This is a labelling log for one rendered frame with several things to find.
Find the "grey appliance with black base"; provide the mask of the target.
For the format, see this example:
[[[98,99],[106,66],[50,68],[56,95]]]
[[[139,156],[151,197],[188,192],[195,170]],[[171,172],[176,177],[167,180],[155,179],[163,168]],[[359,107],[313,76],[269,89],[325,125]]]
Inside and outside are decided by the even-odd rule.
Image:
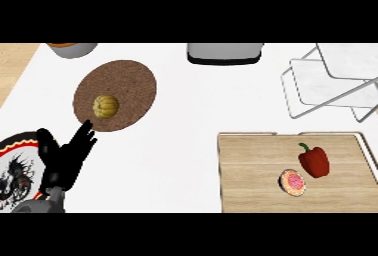
[[[201,65],[245,65],[259,62],[263,43],[189,43],[188,60]]]

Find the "pink frosted cupcake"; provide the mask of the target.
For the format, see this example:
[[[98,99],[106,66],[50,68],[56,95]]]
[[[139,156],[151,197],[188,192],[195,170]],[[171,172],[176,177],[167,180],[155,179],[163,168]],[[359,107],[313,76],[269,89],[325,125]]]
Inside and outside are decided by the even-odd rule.
[[[291,196],[301,196],[306,191],[306,183],[301,175],[295,170],[285,170],[279,176],[279,185],[282,190]]]

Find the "round brown cork placemat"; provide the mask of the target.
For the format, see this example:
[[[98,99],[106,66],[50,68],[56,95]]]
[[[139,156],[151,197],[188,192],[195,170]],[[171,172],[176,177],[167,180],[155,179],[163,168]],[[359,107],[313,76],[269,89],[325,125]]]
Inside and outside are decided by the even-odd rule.
[[[111,95],[120,104],[115,115],[101,119],[95,99]],[[157,96],[157,80],[149,68],[133,60],[101,65],[84,77],[74,94],[74,113],[80,122],[92,121],[93,130],[112,132],[133,125],[148,113]]]

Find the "red bell pepper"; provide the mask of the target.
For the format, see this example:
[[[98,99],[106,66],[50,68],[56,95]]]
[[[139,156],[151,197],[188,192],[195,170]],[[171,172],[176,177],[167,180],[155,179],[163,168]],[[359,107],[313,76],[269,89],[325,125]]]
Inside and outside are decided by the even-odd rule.
[[[329,161],[328,156],[321,147],[313,149],[304,143],[300,143],[304,152],[298,155],[300,164],[303,169],[313,178],[321,178],[329,174]]]

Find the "yellow squash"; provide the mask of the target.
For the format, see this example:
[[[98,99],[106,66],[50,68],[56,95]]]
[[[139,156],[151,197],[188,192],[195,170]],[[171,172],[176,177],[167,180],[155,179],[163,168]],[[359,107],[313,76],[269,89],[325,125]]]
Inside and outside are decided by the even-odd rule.
[[[112,118],[118,112],[120,103],[112,95],[101,95],[93,102],[93,112],[99,119]]]

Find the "grey pot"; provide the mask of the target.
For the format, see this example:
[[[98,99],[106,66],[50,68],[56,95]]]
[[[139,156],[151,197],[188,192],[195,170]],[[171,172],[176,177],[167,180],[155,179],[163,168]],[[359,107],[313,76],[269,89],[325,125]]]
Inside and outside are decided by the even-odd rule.
[[[96,48],[96,43],[49,43],[47,46],[56,55],[65,59],[86,56]]]

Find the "plate with dragon print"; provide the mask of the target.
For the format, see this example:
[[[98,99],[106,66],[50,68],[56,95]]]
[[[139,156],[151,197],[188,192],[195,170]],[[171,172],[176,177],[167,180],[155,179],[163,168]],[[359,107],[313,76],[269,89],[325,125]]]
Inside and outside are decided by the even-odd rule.
[[[18,133],[0,141],[0,213],[27,200],[50,199],[40,192],[43,172],[37,133]]]

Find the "wooden tray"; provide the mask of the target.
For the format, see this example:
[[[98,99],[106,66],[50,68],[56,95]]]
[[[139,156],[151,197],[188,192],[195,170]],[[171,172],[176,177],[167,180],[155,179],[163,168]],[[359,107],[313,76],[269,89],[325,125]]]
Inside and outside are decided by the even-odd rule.
[[[217,146],[223,212],[378,212],[378,162],[360,133],[223,133]],[[316,147],[329,162],[319,178],[298,159]]]

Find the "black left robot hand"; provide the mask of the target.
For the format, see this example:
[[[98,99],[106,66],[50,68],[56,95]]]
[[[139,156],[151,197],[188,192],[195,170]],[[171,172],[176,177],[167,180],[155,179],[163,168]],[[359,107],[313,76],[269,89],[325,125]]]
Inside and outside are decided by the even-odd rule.
[[[92,127],[92,122],[86,121],[71,141],[62,146],[58,145],[47,129],[40,128],[37,130],[39,156],[44,163],[40,183],[43,195],[49,195],[55,187],[68,191],[74,186],[83,162],[98,141]]]

